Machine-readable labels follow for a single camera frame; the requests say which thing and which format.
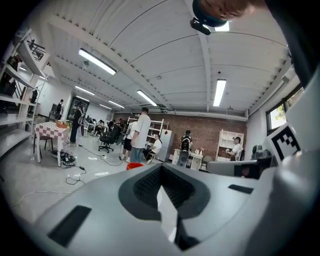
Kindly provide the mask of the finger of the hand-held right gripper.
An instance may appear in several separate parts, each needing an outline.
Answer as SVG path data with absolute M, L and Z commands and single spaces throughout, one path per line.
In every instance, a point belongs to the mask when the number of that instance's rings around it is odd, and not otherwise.
M 210 161 L 206 164 L 206 171 L 211 174 L 228 177 L 260 178 L 260 166 L 256 160 L 250 161 Z

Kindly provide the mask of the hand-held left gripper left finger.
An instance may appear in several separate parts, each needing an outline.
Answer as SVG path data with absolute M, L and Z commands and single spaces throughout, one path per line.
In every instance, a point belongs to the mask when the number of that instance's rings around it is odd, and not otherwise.
M 148 170 L 138 167 L 91 180 L 46 210 L 34 228 L 58 256 L 178 255 L 160 221 L 138 219 L 120 202 L 122 183 Z

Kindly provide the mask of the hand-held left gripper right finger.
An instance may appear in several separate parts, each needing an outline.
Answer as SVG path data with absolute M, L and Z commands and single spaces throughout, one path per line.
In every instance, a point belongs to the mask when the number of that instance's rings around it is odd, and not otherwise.
M 271 209 L 275 168 L 259 179 L 203 173 L 172 164 L 159 167 L 162 187 L 177 199 L 178 246 L 162 237 L 162 252 L 275 252 Z

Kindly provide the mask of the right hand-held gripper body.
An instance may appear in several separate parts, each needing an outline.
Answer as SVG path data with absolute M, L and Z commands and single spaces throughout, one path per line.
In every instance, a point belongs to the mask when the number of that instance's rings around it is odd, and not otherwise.
M 284 127 L 271 136 L 284 158 L 274 173 L 266 222 L 271 235 L 290 238 L 310 215 L 320 196 L 320 74 L 287 112 Z

